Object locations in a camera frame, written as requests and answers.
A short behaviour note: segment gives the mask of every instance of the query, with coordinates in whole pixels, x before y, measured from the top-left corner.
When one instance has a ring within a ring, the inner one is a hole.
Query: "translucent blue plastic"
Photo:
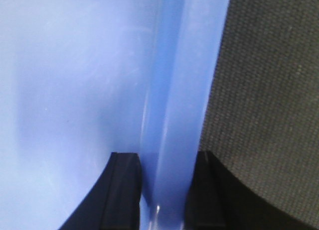
[[[228,0],[0,0],[0,229],[59,228],[112,151],[178,229]]]

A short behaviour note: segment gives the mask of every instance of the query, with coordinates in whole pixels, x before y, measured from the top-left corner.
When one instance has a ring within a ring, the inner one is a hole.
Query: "gray fabric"
[[[231,0],[201,150],[319,228],[319,0]]]

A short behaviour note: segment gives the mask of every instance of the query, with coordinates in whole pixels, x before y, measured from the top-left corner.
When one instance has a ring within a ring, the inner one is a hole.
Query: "dark gray textured fabric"
[[[319,0],[231,0],[201,150],[319,228]]]

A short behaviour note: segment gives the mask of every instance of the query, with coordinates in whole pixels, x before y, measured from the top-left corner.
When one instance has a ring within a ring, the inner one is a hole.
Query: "blue plastic surface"
[[[0,0],[0,229],[57,229],[112,151],[142,228],[180,228],[227,4]]]

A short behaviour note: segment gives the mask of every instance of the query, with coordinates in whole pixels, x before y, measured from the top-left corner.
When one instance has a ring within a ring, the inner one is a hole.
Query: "fabric surface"
[[[319,229],[319,0],[231,0],[200,149]]]

